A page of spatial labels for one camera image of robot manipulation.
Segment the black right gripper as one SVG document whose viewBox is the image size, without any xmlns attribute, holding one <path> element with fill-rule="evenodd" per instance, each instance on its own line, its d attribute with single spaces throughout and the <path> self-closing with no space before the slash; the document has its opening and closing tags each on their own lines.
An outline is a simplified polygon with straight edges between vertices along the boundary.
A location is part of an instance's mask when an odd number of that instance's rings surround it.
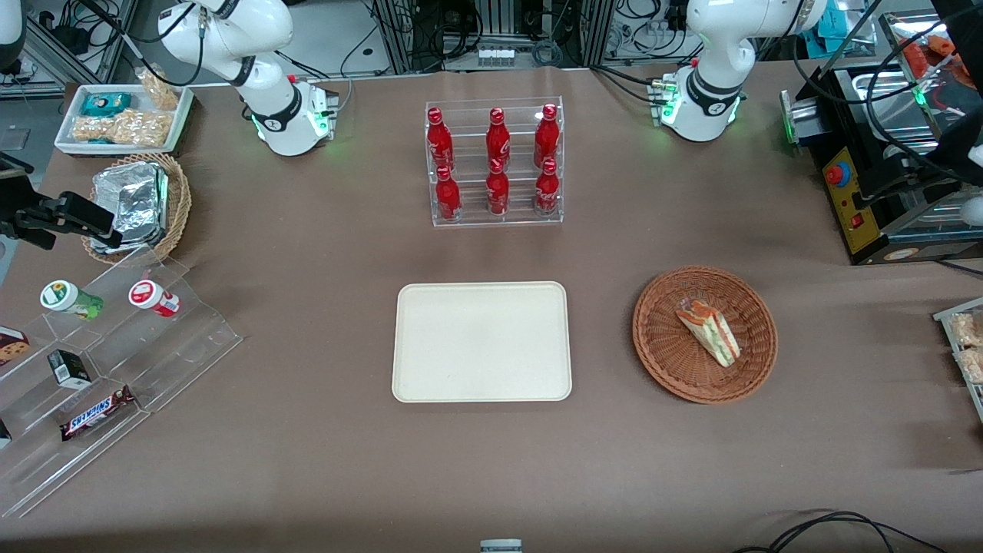
<svg viewBox="0 0 983 553">
<path fill-rule="evenodd" d="M 27 177 L 2 178 L 1 231 L 43 250 L 53 249 L 56 233 L 88 236 L 109 247 L 122 242 L 110 211 L 70 191 L 49 198 L 35 191 Z"/>
</svg>

